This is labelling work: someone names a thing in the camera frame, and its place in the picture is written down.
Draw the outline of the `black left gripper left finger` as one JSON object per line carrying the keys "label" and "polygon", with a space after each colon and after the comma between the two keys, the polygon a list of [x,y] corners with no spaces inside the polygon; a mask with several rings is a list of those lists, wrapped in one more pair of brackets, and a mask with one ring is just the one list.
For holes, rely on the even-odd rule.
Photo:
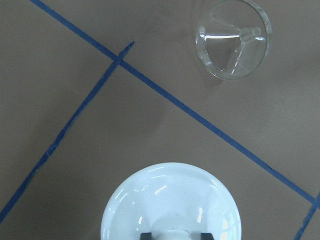
{"label": "black left gripper left finger", "polygon": [[152,240],[152,233],[151,232],[143,232],[140,234],[139,240]]}

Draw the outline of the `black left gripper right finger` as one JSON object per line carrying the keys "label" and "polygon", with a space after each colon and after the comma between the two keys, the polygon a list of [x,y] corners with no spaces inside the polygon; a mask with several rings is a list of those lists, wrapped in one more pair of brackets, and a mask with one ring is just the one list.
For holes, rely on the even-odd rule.
{"label": "black left gripper right finger", "polygon": [[209,232],[202,232],[200,234],[200,239],[201,240],[213,240],[213,235]]}

